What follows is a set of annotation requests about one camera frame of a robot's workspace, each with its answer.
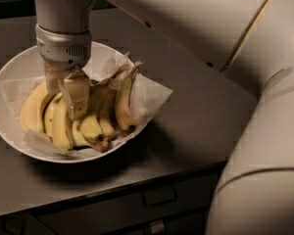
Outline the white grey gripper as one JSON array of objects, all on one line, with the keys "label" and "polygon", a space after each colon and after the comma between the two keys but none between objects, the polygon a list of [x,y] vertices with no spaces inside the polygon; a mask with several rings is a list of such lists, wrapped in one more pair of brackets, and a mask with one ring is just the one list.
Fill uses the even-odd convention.
[{"label": "white grey gripper", "polygon": [[60,34],[35,27],[37,49],[46,64],[44,74],[50,95],[62,92],[71,120],[83,117],[88,108],[89,77],[82,69],[91,57],[91,34]]}]

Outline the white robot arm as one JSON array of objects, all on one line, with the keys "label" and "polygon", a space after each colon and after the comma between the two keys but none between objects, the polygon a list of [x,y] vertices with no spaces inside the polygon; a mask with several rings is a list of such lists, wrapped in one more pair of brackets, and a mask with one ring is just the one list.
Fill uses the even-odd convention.
[{"label": "white robot arm", "polygon": [[[83,68],[95,0],[35,0],[52,71]],[[225,76],[211,108],[250,111],[217,185],[205,235],[294,235],[294,0],[107,0]]]}]

